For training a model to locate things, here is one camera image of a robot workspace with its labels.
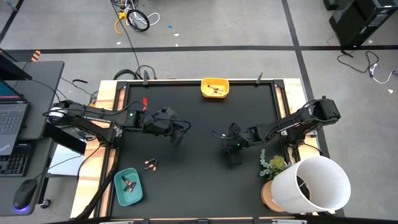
teal tray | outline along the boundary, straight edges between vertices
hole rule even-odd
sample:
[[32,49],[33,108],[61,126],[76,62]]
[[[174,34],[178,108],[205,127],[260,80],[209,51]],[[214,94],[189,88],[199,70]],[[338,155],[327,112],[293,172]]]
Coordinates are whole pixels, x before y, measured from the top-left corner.
[[[137,183],[132,192],[125,192],[123,189],[126,187],[126,183],[122,180],[122,176],[125,176],[127,180]],[[114,176],[114,187],[116,189],[116,195],[121,206],[132,205],[142,199],[142,187],[139,181],[138,173],[133,168],[128,168],[119,171]]]

floor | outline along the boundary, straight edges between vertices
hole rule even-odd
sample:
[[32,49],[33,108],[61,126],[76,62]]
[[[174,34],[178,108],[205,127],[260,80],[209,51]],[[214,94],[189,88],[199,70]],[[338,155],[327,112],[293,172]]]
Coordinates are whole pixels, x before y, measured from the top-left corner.
[[[328,23],[333,12],[326,11],[321,0],[140,0],[139,9],[147,15],[158,12],[160,21],[144,33],[127,31],[134,46],[141,48],[137,53],[140,64],[152,66],[158,78],[257,78],[264,72],[263,78],[301,78],[308,97],[334,99],[342,118],[324,130],[330,157],[351,181],[345,215],[398,220],[398,78],[393,76],[380,85],[369,75],[338,63],[338,50],[295,52],[298,46],[290,33],[286,6],[300,46],[338,45]],[[0,29],[11,13],[0,2]],[[24,1],[0,47],[43,50],[48,54],[42,54],[40,61],[63,60],[63,77],[84,79],[88,84],[82,87],[94,92],[100,80],[112,79],[124,68],[137,68],[134,55],[123,52],[129,43],[126,35],[115,33],[115,20],[107,0]],[[397,22],[395,13],[365,45],[398,45]],[[93,53],[76,53],[78,49]],[[374,52],[380,57],[376,77],[384,81],[398,67],[398,50]],[[298,60],[300,53],[304,63]],[[342,60],[364,69],[364,53],[356,51],[354,58]],[[63,81],[59,90],[71,100],[88,100]],[[67,220],[75,186],[74,178],[51,179],[50,208],[37,208],[29,217],[1,218],[2,223]]]

white container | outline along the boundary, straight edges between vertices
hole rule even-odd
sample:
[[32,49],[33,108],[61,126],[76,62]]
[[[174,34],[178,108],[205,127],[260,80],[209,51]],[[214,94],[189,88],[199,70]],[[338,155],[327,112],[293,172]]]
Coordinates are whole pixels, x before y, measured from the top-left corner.
[[[299,189],[296,176],[310,191],[308,200]],[[281,172],[271,185],[274,202],[290,213],[338,210],[347,204],[351,185],[344,170],[323,156],[300,161]]]

green plant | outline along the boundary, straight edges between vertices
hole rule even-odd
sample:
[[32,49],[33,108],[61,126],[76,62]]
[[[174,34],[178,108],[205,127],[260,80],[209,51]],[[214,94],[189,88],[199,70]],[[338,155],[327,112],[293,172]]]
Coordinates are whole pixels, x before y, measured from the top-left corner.
[[272,180],[282,171],[286,170],[290,167],[290,163],[286,164],[284,158],[282,156],[275,156],[269,162],[266,162],[266,150],[261,149],[260,153],[260,164],[263,166],[263,170],[260,171],[260,177],[264,177],[265,175],[269,175],[267,180]]

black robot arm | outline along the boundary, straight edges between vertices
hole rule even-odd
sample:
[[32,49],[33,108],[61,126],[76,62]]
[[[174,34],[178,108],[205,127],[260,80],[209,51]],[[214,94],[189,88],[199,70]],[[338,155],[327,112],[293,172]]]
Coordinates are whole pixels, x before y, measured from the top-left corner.
[[154,134],[155,136],[170,136],[170,142],[178,147],[183,139],[183,134],[190,128],[188,121],[178,119],[177,114],[169,107],[162,108],[152,114],[145,105],[142,110],[129,110],[128,107],[138,101],[132,102],[120,111],[110,111],[81,105],[71,100],[61,101],[46,116],[54,125],[72,125],[86,131],[98,138],[100,143],[114,146],[116,130],[102,128],[91,121],[101,121],[117,126],[122,131]]
[[259,124],[242,130],[231,124],[226,136],[215,136],[223,140],[223,151],[230,163],[241,164],[241,150],[245,147],[265,144],[278,133],[285,132],[289,145],[300,146],[310,131],[336,123],[341,118],[333,100],[323,96],[320,100],[307,102],[295,113],[271,124]]

